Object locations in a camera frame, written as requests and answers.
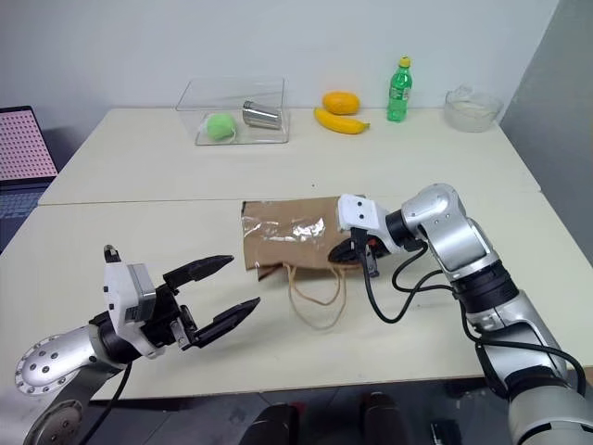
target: paper bag handle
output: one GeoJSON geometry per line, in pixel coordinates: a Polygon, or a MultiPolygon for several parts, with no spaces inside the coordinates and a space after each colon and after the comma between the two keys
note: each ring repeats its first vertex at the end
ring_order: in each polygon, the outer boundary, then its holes
{"type": "Polygon", "coordinates": [[[290,264],[286,264],[286,263],[284,264],[284,267],[288,271],[288,298],[290,299],[290,305],[293,307],[293,310],[295,311],[296,316],[298,318],[300,318],[300,320],[307,326],[310,326],[313,329],[316,329],[319,331],[323,331],[323,330],[330,329],[330,328],[334,327],[337,324],[337,322],[340,320],[340,318],[342,317],[342,313],[344,313],[344,309],[346,308],[347,293],[346,293],[346,274],[344,273],[344,270],[343,269],[336,270],[335,268],[330,269],[332,271],[332,273],[334,274],[335,279],[337,281],[337,285],[335,287],[335,293],[334,293],[334,296],[331,297],[328,301],[321,301],[319,299],[315,299],[313,297],[305,295],[300,290],[298,290],[297,280],[296,280],[297,279],[297,267],[291,266],[290,264]],[[340,306],[340,310],[337,313],[337,315],[335,316],[335,318],[329,324],[325,324],[325,325],[315,324],[315,323],[311,322],[310,320],[307,320],[307,318],[297,309],[297,306],[294,301],[294,296],[293,296],[293,290],[294,290],[295,293],[297,295],[299,295],[302,299],[305,299],[306,301],[310,301],[311,303],[318,304],[320,306],[327,307],[327,306],[331,306],[332,304],[334,304],[334,302],[337,300],[338,296],[340,295],[340,290],[342,290],[342,289],[344,289],[344,291],[343,291],[344,297],[342,298],[342,305],[340,306]]]}

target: bottle label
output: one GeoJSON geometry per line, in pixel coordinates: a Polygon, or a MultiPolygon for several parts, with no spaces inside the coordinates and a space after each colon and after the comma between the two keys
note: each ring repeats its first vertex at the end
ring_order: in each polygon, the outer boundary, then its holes
{"type": "Polygon", "coordinates": [[[404,88],[403,90],[400,90],[399,88],[392,86],[390,96],[392,99],[405,100],[407,102],[408,99],[410,99],[410,89],[411,88],[404,88]]]}

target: white table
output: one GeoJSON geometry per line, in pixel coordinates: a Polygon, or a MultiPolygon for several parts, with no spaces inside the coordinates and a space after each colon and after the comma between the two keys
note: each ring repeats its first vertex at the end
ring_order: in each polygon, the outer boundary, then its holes
{"type": "MultiPolygon", "coordinates": [[[[408,197],[380,201],[396,209],[408,197]]],[[[466,193],[462,198],[562,347],[583,365],[593,365],[593,349],[583,335],[593,312],[593,271],[546,199],[535,192],[466,193]]],[[[171,346],[155,361],[138,360],[125,398],[482,373],[473,345],[461,332],[458,305],[447,292],[418,296],[402,322],[387,325],[372,313],[360,277],[351,275],[340,323],[327,332],[303,325],[289,307],[285,273],[257,283],[255,273],[245,272],[239,212],[240,201],[232,199],[36,209],[0,257],[0,388],[12,385],[14,365],[32,343],[85,324],[105,309],[106,243],[116,246],[127,262],[146,262],[155,284],[185,262],[234,254],[236,260],[219,273],[182,288],[179,301],[189,305],[200,325],[239,301],[262,297],[243,324],[205,349],[181,352],[171,346]]],[[[402,258],[382,259],[383,275],[374,283],[389,313],[404,300],[387,283],[402,258]]],[[[412,284],[434,268],[425,258],[403,279],[412,284]]],[[[319,296],[333,293],[329,278],[309,280],[303,287],[319,296]]],[[[319,317],[328,315],[318,307],[313,310],[319,317]]],[[[97,397],[111,397],[115,380],[97,397]]]]}
{"type": "Polygon", "coordinates": [[[433,182],[461,194],[538,191],[498,126],[461,133],[441,109],[412,109],[401,123],[382,109],[349,136],[322,128],[310,109],[291,110],[287,144],[194,146],[176,111],[114,109],[48,188],[40,204],[183,199],[412,196],[433,182]]]}

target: white wall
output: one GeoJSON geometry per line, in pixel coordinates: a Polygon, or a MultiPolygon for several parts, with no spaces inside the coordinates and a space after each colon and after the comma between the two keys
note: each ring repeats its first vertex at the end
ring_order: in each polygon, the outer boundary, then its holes
{"type": "Polygon", "coordinates": [[[558,0],[0,0],[0,106],[74,149],[107,109],[173,105],[198,75],[281,74],[382,107],[412,57],[413,106],[467,82],[509,102],[558,0]]]}

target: black cable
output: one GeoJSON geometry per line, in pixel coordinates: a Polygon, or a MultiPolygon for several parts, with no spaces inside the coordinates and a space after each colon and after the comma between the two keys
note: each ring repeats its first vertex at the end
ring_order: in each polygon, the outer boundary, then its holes
{"type": "Polygon", "coordinates": [[[369,266],[367,264],[366,255],[360,255],[360,262],[362,263],[362,274],[364,275],[364,285],[367,289],[367,295],[369,297],[369,302],[371,303],[372,309],[374,310],[374,313],[376,313],[377,316],[382,321],[384,321],[385,323],[389,323],[389,324],[394,324],[394,323],[397,323],[399,320],[401,320],[403,318],[403,316],[406,314],[406,311],[408,310],[408,307],[410,306],[411,301],[414,299],[415,295],[418,292],[422,292],[422,290],[423,290],[422,285],[431,277],[442,273],[441,271],[432,271],[432,272],[426,274],[425,276],[423,276],[418,281],[416,286],[408,294],[408,297],[406,298],[406,302],[404,303],[403,307],[401,308],[401,311],[399,311],[399,314],[396,315],[395,318],[388,318],[387,316],[385,316],[383,314],[383,312],[381,311],[381,309],[377,305],[377,302],[374,299],[374,294],[372,293],[372,287],[371,287],[371,277],[369,275],[369,266]]]}
{"type": "Polygon", "coordinates": [[[585,393],[587,391],[587,378],[585,377],[585,370],[581,363],[578,360],[563,350],[557,350],[556,348],[552,348],[550,346],[543,346],[543,345],[535,345],[532,343],[522,343],[517,341],[501,341],[501,340],[490,340],[485,339],[482,337],[475,337],[470,332],[470,328],[467,325],[467,317],[465,313],[465,308],[460,303],[461,306],[461,326],[463,327],[463,332],[465,336],[469,338],[473,343],[480,346],[497,346],[502,348],[515,348],[517,350],[534,350],[537,352],[544,352],[546,354],[555,355],[564,359],[568,363],[570,363],[574,371],[576,372],[576,392],[578,392],[581,396],[585,397],[585,393]]]}
{"type": "Polygon", "coordinates": [[[123,392],[123,389],[126,386],[126,383],[128,383],[128,378],[130,377],[131,371],[132,371],[132,362],[129,362],[128,365],[126,366],[125,371],[123,372],[123,377],[121,378],[120,385],[116,389],[115,394],[113,394],[113,397],[111,398],[111,400],[105,407],[105,410],[103,410],[101,415],[99,415],[99,418],[95,420],[95,423],[93,424],[93,426],[91,426],[91,429],[89,429],[87,431],[87,433],[84,435],[82,440],[79,442],[79,445],[85,445],[91,439],[91,437],[96,433],[96,430],[99,429],[99,427],[103,424],[103,422],[105,422],[105,419],[107,419],[107,416],[109,415],[109,413],[111,413],[111,410],[113,409],[113,405],[115,405],[115,402],[118,401],[121,393],[123,392]]]}
{"type": "MultiPolygon", "coordinates": [[[[423,246],[422,246],[420,252],[416,253],[411,258],[408,258],[407,260],[405,260],[404,262],[402,262],[401,264],[399,264],[399,266],[396,268],[396,270],[393,272],[393,275],[391,276],[391,284],[399,292],[404,292],[404,293],[411,292],[412,289],[413,289],[413,287],[403,287],[403,286],[400,286],[397,283],[397,278],[404,271],[404,269],[406,269],[409,265],[411,265],[413,262],[415,262],[416,260],[418,260],[422,255],[424,255],[426,253],[426,250],[428,250],[428,245],[424,241],[422,242],[422,245],[423,246]]],[[[450,292],[453,291],[453,287],[451,287],[451,286],[447,286],[447,285],[430,285],[430,286],[420,287],[420,288],[418,288],[416,290],[416,292],[425,292],[427,290],[437,290],[437,289],[444,289],[444,290],[448,290],[450,292]]]]}

